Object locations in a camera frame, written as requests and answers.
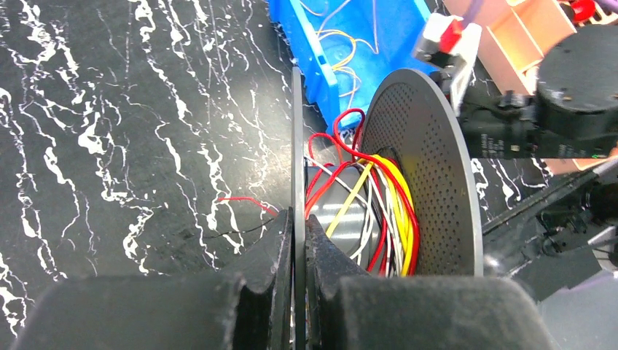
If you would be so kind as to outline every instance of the perforated metal disc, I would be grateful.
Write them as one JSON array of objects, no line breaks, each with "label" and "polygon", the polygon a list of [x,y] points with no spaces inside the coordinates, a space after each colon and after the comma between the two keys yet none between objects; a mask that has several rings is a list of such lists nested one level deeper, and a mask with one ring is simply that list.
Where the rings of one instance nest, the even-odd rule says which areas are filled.
[{"label": "perforated metal disc", "polygon": [[361,151],[383,147],[401,158],[421,224],[418,272],[481,276],[482,229],[470,157],[452,108],[425,74],[400,69],[378,88]]}]

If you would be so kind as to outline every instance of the thin metal plate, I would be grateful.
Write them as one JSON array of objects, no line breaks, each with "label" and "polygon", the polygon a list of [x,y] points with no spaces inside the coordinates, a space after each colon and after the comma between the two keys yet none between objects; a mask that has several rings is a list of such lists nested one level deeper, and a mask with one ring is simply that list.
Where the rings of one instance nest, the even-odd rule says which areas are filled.
[{"label": "thin metal plate", "polygon": [[302,82],[292,68],[292,207],[294,208],[294,324],[295,348],[305,348],[305,144],[302,137]]},{"label": "thin metal plate", "polygon": [[425,74],[400,69],[378,88],[361,151],[383,147],[401,158],[414,200],[421,225],[418,272],[481,276],[482,228],[470,157],[452,108]]}]

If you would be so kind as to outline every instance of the black marble surface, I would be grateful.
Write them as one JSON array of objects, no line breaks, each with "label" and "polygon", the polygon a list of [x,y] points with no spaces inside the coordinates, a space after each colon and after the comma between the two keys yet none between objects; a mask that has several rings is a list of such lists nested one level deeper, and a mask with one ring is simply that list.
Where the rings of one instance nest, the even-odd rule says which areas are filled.
[{"label": "black marble surface", "polygon": [[[216,270],[259,239],[230,231],[270,216],[218,198],[290,204],[291,69],[261,0],[0,0],[0,347],[54,281]],[[551,183],[472,165],[484,222]]]}]

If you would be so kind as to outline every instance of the black mechanical part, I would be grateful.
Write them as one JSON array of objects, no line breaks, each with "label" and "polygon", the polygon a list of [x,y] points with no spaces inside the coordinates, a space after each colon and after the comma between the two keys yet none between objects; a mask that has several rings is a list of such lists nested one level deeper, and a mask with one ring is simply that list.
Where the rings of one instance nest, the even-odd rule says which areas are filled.
[{"label": "black mechanical part", "polygon": [[616,146],[618,136],[618,27],[585,26],[543,59],[536,97],[540,128],[573,140]]},{"label": "black mechanical part", "polygon": [[597,219],[618,219],[618,183],[592,187],[586,194],[585,205]]},{"label": "black mechanical part", "polygon": [[307,221],[310,305],[323,349],[552,349],[535,305],[512,281],[376,279]]},{"label": "black mechanical part", "polygon": [[[561,288],[574,287],[601,270],[592,250],[562,258],[549,256],[544,249],[570,249],[586,244],[603,227],[586,222],[587,232],[572,233],[568,217],[558,213],[569,206],[581,206],[581,198],[590,184],[608,170],[616,168],[615,162],[594,171],[573,173],[556,179],[552,186],[527,198],[485,225],[483,252],[485,275],[514,279],[538,301],[547,299]],[[537,219],[543,212],[554,213],[546,225]]]},{"label": "black mechanical part", "polygon": [[433,64],[434,66],[445,68],[450,65],[453,61],[452,55],[448,53],[444,53],[441,51],[436,51],[431,57],[427,60],[428,63]]},{"label": "black mechanical part", "polygon": [[618,141],[618,62],[608,59],[617,34],[586,26],[557,44],[541,62],[534,98],[466,95],[459,122],[470,156],[607,158]]},{"label": "black mechanical part", "polygon": [[560,8],[564,11],[564,14],[571,22],[575,22],[575,10],[570,4],[560,3]]},{"label": "black mechanical part", "polygon": [[220,273],[66,280],[11,349],[289,349],[292,212]]},{"label": "black mechanical part", "polygon": [[397,70],[376,92],[361,151],[393,147],[421,226],[418,273],[482,275],[478,197],[453,109],[425,74]]}]

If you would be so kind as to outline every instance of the black cable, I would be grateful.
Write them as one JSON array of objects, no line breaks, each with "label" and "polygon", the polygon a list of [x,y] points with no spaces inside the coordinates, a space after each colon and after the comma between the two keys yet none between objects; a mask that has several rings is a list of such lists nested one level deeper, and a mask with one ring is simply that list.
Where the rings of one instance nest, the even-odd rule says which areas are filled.
[{"label": "black cable", "polygon": [[218,235],[215,235],[215,236],[204,237],[204,239],[218,238],[218,237],[222,237],[222,236],[225,236],[225,235],[230,235],[232,233],[250,233],[250,232],[253,232],[255,230],[259,230],[260,228],[263,228],[264,226],[266,226],[270,222],[272,222],[274,219],[275,219],[274,217],[272,219],[268,219],[268,220],[264,221],[260,226],[253,227],[253,228],[251,228],[249,230],[244,230],[244,231],[227,231],[227,232],[223,232],[223,233],[220,233]]},{"label": "black cable", "polygon": [[395,149],[395,147],[392,147],[392,146],[382,147],[382,148],[380,148],[380,149],[376,152],[376,154],[377,154],[377,155],[381,155],[381,153],[382,153],[382,152],[384,152],[384,151],[386,151],[386,150],[391,151],[391,152],[393,153],[393,158],[395,158],[395,161],[397,162],[397,164],[395,164],[395,166],[397,166],[398,168],[400,168],[400,169],[401,169],[401,167],[402,167],[402,159],[401,159],[401,157],[399,156],[399,153],[397,152],[397,150]]},{"label": "black cable", "polygon": [[609,255],[609,254],[613,254],[612,252],[608,252],[608,251],[606,251],[606,250],[602,250],[602,249],[596,249],[596,248],[594,248],[593,250],[594,250],[595,252],[605,253],[605,254],[607,254],[607,255]]},{"label": "black cable", "polygon": [[307,195],[307,187],[309,187],[309,161],[307,160],[307,158],[303,157],[302,161],[304,164],[303,171],[305,172],[305,195]]}]

